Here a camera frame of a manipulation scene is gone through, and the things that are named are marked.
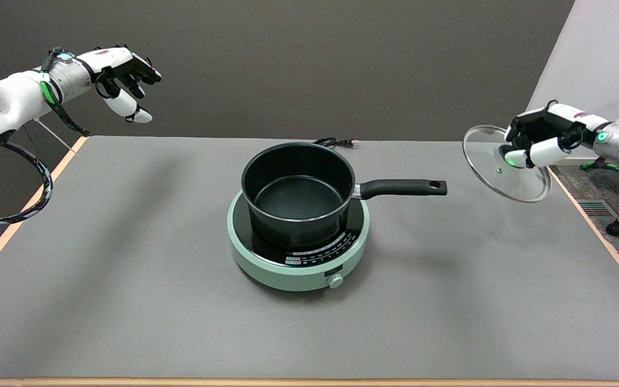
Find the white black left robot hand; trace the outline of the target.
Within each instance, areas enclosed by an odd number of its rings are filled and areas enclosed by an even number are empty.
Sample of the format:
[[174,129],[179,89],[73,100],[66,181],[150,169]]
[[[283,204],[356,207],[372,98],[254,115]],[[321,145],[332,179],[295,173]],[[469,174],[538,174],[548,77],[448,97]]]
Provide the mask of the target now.
[[162,81],[150,59],[143,59],[128,47],[115,46],[91,52],[89,64],[96,74],[93,83],[97,93],[114,113],[127,123],[152,122],[152,114],[138,103],[145,98],[143,83]]

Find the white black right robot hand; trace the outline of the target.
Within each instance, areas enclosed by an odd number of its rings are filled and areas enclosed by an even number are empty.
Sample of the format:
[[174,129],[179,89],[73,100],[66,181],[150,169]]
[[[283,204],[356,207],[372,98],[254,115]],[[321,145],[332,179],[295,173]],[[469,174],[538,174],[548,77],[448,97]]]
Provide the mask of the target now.
[[499,149],[502,159],[515,168],[547,167],[591,148],[612,121],[551,100],[545,107],[520,113],[511,121]]

